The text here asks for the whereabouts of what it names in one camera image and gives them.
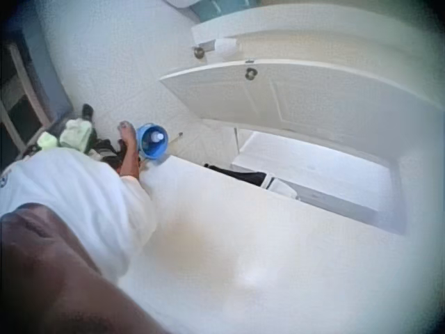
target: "leg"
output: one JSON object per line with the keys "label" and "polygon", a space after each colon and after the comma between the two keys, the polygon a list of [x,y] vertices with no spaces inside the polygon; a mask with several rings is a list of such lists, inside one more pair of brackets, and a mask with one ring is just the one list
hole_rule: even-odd
{"label": "leg", "polygon": [[127,146],[127,152],[120,168],[120,176],[132,176],[139,180],[139,155],[136,142],[136,130],[130,122],[121,122],[118,126],[120,136]]}

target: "person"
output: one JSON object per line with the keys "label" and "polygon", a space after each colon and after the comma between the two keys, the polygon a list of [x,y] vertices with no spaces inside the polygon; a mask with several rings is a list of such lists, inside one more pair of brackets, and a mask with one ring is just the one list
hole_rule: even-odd
{"label": "person", "polygon": [[119,175],[68,148],[2,175],[1,320],[11,333],[164,333],[115,285],[156,228],[136,132],[118,129],[127,146]]}

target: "cabinet door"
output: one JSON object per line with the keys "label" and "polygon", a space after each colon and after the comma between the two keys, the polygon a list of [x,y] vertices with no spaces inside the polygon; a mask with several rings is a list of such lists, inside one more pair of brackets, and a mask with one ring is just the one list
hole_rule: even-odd
{"label": "cabinet door", "polygon": [[[252,81],[249,68],[257,71]],[[400,86],[308,61],[219,63],[161,80],[201,118],[300,134],[384,159],[399,156],[437,116]]]}

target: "tiled floor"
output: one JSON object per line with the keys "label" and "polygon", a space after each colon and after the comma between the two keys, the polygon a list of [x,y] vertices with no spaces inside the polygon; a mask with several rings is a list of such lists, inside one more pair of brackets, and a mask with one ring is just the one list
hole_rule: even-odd
{"label": "tiled floor", "polygon": [[174,138],[171,153],[197,164],[228,167],[235,157],[233,129],[209,127],[158,78],[199,65],[191,51],[197,18],[163,0],[37,0],[49,53],[74,110],[95,109],[100,136],[115,141],[116,126],[163,125]]}

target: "bare foot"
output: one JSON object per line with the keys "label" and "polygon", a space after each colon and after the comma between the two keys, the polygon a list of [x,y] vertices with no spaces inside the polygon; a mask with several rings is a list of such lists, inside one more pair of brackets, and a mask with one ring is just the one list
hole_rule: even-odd
{"label": "bare foot", "polygon": [[120,138],[124,141],[125,145],[129,149],[136,149],[138,144],[136,142],[136,130],[133,125],[126,120],[119,123],[118,130],[120,133]]}

